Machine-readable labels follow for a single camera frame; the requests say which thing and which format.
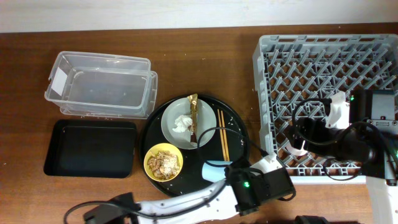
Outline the pink cup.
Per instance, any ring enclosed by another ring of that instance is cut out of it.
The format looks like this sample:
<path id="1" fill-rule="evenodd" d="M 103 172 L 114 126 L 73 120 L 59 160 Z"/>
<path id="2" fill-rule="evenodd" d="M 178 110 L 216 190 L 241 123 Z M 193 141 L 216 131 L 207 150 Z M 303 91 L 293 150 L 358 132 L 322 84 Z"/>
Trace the pink cup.
<path id="1" fill-rule="evenodd" d="M 288 143 L 285 147 L 288 152 L 294 156 L 304 156 L 308 153 L 303 147 L 300 149 L 294 148 L 290 143 Z"/>

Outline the light blue cup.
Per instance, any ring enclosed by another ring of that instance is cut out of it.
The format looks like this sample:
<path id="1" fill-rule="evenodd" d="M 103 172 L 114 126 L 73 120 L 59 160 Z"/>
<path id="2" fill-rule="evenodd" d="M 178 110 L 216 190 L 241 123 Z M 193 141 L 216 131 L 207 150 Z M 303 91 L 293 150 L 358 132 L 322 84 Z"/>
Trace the light blue cup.
<path id="1" fill-rule="evenodd" d="M 223 166 L 228 166 L 231 164 L 231 161 L 208 161 L 208 162 L 215 165 L 223 165 Z M 203 164 L 201 175 L 204 180 L 207 180 L 212 183 L 218 182 L 226 178 L 224 167 L 210 166 L 206 162 Z"/>

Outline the yellow bowl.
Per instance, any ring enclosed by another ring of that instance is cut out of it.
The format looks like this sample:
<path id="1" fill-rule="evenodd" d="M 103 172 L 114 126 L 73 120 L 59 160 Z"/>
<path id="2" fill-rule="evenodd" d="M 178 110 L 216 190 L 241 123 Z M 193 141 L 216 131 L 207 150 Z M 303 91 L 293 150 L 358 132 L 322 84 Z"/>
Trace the yellow bowl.
<path id="1" fill-rule="evenodd" d="M 147 165 L 147 161 L 148 161 L 148 159 L 150 157 L 150 153 L 157 154 L 159 151 L 169 151 L 172 154 L 176 154 L 178 156 L 178 159 L 179 159 L 180 163 L 182 164 L 181 167 L 183 167 L 183 156 L 182 156 L 182 153 L 180 152 L 180 150 L 177 147 L 175 147 L 174 145 L 169 144 L 169 143 L 156 144 L 155 146 L 151 147 L 147 151 L 147 153 L 146 153 L 146 155 L 144 157 L 144 162 L 143 162 L 144 170 L 145 170 L 146 174 L 154 181 L 167 182 L 167 181 L 170 181 L 170 180 L 176 178 L 176 176 L 178 176 L 179 173 L 182 171 L 182 168 L 181 168 L 180 172 L 174 178 L 172 178 L 170 180 L 157 180 L 157 179 L 155 179 L 155 177 L 152 175 L 151 171 L 149 170 L 149 167 Z"/>

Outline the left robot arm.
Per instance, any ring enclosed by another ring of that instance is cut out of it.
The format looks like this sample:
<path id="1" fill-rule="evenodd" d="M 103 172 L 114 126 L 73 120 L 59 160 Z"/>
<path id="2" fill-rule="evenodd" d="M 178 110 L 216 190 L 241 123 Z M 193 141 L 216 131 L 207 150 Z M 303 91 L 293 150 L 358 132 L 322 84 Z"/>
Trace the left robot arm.
<path id="1" fill-rule="evenodd" d="M 225 177 L 202 190 L 174 198 L 135 202 L 132 193 L 118 195 L 108 201 L 83 202 L 70 208 L 92 206 L 83 216 L 85 223 L 199 223 L 225 220 L 235 215 L 256 212 L 270 200 L 290 201 L 296 190 L 286 168 L 276 154 L 264 153 L 252 166 L 238 162 L 222 165 Z"/>

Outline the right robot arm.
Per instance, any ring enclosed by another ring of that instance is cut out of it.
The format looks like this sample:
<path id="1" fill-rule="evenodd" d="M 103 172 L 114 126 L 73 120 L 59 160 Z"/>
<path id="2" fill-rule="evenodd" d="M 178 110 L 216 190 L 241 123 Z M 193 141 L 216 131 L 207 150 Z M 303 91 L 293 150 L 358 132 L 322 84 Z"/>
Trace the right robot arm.
<path id="1" fill-rule="evenodd" d="M 326 162 L 358 162 L 365 176 L 375 223 L 397 223 L 397 120 L 392 90 L 339 91 L 317 100 L 327 119 L 296 117 L 284 132 L 292 149 Z"/>

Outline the grey dishwasher rack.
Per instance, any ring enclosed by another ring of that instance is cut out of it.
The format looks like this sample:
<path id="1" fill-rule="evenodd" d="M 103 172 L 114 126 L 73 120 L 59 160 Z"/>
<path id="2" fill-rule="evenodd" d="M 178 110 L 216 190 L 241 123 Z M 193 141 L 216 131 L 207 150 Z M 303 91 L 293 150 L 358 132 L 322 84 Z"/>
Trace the grey dishwasher rack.
<path id="1" fill-rule="evenodd" d="M 288 150 L 292 115 L 325 119 L 320 99 L 354 90 L 397 90 L 395 34 L 264 35 L 252 56 L 261 147 L 276 153 L 296 184 L 363 184 L 359 164 Z"/>

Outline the right wooden chopstick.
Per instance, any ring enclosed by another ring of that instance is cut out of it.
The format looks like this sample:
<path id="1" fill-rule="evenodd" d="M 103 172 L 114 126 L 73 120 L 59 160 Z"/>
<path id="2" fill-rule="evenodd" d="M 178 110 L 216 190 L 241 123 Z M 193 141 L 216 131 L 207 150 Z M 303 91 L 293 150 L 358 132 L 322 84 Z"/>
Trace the right wooden chopstick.
<path id="1" fill-rule="evenodd" d="M 224 122 L 224 113 L 223 111 L 220 111 L 220 120 L 221 120 L 221 127 L 224 128 L 225 127 L 225 122 Z M 222 137 L 223 137 L 223 150 L 225 153 L 225 161 L 230 161 L 230 157 L 229 157 L 229 148 L 228 148 L 228 140 L 227 140 L 227 135 L 226 135 L 226 130 L 222 129 Z"/>

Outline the wooden chopstick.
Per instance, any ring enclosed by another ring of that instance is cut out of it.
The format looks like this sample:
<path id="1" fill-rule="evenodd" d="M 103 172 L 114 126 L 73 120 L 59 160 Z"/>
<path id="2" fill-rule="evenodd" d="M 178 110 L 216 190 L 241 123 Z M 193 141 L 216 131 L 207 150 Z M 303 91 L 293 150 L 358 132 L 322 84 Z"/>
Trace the wooden chopstick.
<path id="1" fill-rule="evenodd" d="M 221 148 L 222 148 L 222 152 L 223 152 L 223 159 L 224 159 L 224 161 L 228 161 L 228 158 L 226 156 L 226 151 L 225 151 L 225 145 L 224 145 L 223 130 L 221 129 L 221 116 L 220 116 L 219 109 L 217 109 L 217 114 L 218 114 L 218 127 L 220 128 L 220 139 L 221 139 Z"/>
<path id="2" fill-rule="evenodd" d="M 224 122 L 224 113 L 223 111 L 220 111 L 220 120 L 221 120 L 221 127 L 224 128 L 225 127 L 225 122 Z M 227 140 L 227 135 L 226 135 L 226 130 L 222 129 L 222 137 L 223 137 L 223 150 L 225 153 L 225 161 L 230 161 L 230 157 L 229 157 L 229 148 L 228 148 L 228 140 Z"/>

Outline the grey plate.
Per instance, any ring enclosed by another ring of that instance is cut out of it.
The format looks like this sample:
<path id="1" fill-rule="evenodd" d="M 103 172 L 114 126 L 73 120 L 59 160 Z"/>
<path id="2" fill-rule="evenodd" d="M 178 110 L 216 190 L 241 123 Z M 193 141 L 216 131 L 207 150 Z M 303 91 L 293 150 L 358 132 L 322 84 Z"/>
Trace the grey plate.
<path id="1" fill-rule="evenodd" d="M 182 133 L 175 132 L 174 129 L 178 127 L 176 120 L 181 115 L 184 117 L 191 116 L 190 102 L 187 97 L 177 99 L 166 107 L 162 119 L 161 130 L 168 142 L 180 149 L 195 149 L 196 145 L 190 143 L 190 132 L 186 130 Z M 208 103 L 199 99 L 198 100 L 198 114 L 197 114 L 197 138 L 200 137 L 202 132 L 207 129 L 217 126 L 215 112 Z"/>

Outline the left wooden chopstick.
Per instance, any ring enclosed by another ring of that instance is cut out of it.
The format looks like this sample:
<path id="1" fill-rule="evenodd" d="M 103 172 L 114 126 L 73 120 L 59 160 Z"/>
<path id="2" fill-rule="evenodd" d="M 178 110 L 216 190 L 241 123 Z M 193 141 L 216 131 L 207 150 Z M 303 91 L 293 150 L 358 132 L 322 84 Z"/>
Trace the left wooden chopstick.
<path id="1" fill-rule="evenodd" d="M 217 109 L 217 114 L 218 114 L 218 127 L 220 128 L 220 139 L 221 139 L 221 148 L 222 148 L 222 152 L 223 152 L 223 159 L 224 159 L 224 161 L 228 161 L 228 158 L 226 156 L 226 151 L 225 151 L 225 145 L 224 145 L 223 130 L 221 129 L 221 116 L 220 116 L 219 109 Z"/>

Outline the round black tray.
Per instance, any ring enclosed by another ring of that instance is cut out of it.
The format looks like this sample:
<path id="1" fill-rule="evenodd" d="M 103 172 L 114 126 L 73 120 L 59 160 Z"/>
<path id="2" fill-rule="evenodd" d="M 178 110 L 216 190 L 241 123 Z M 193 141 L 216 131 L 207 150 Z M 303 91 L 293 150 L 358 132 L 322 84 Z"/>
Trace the round black tray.
<path id="1" fill-rule="evenodd" d="M 243 136 L 249 136 L 243 120 L 232 107 L 212 96 L 199 95 L 198 97 L 208 103 L 214 112 L 218 110 L 223 112 L 224 124 L 227 128 L 237 131 Z M 138 153 L 141 163 L 144 162 L 144 157 L 152 146 L 167 142 L 161 131 L 161 117 L 165 109 L 176 100 L 178 100 L 178 98 L 172 98 L 160 105 L 147 119 L 139 137 Z M 251 148 L 250 144 L 232 132 L 228 131 L 226 134 L 230 159 L 232 161 L 236 161 L 242 157 L 248 159 Z M 204 159 L 209 161 L 222 160 L 220 132 L 217 131 L 208 143 L 203 144 L 200 152 L 194 149 L 181 149 L 180 151 L 183 156 L 183 167 L 176 178 L 167 182 L 158 182 L 149 179 L 155 188 L 170 197 L 192 193 L 212 184 L 202 177 L 201 170 L 204 162 L 198 158 L 198 155 L 201 154 Z"/>

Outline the food scraps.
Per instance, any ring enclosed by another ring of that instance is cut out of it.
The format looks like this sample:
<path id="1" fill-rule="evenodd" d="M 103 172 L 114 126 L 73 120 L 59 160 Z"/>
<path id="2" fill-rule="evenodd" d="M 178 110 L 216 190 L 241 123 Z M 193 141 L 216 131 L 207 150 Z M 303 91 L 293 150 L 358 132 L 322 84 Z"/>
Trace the food scraps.
<path id="1" fill-rule="evenodd" d="M 159 151 L 157 154 L 150 153 L 147 165 L 157 180 L 170 180 L 182 168 L 178 156 L 169 151 Z"/>

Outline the crumpled white tissue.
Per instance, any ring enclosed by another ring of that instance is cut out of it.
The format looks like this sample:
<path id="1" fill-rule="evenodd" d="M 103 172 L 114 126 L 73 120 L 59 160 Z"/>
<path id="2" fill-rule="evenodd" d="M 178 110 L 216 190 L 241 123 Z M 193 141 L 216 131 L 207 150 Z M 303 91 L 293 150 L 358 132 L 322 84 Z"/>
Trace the crumpled white tissue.
<path id="1" fill-rule="evenodd" d="M 176 133 L 191 131 L 192 124 L 192 118 L 188 115 L 182 114 L 175 120 L 175 127 L 172 130 Z"/>

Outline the gold snack wrapper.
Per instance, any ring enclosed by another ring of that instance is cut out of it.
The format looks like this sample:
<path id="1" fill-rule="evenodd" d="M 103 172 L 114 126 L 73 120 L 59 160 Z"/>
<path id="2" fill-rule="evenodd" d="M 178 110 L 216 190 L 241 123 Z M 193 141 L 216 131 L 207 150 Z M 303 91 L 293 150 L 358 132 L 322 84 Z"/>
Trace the gold snack wrapper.
<path id="1" fill-rule="evenodd" d="M 192 125 L 190 126 L 190 143 L 192 145 L 197 144 L 197 104 L 198 104 L 198 95 L 192 94 L 187 97 L 190 103 L 190 112 L 192 117 Z"/>

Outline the black rectangular tray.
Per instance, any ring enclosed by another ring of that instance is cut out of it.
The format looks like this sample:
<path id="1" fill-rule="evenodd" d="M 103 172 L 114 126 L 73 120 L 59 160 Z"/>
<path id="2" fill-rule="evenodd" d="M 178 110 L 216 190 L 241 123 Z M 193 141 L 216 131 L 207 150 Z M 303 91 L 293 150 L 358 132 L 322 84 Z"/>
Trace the black rectangular tray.
<path id="1" fill-rule="evenodd" d="M 53 126 L 44 173 L 123 179 L 132 172 L 136 125 L 128 121 L 61 119 Z"/>

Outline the clear plastic bin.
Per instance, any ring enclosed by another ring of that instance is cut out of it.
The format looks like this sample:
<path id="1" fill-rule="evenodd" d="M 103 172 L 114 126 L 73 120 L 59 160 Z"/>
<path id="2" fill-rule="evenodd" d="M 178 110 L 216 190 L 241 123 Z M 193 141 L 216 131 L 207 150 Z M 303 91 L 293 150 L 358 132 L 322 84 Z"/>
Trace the clear plastic bin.
<path id="1" fill-rule="evenodd" d="M 147 58 L 60 52 L 44 93 L 63 114 L 146 119 L 153 112 L 158 77 Z"/>

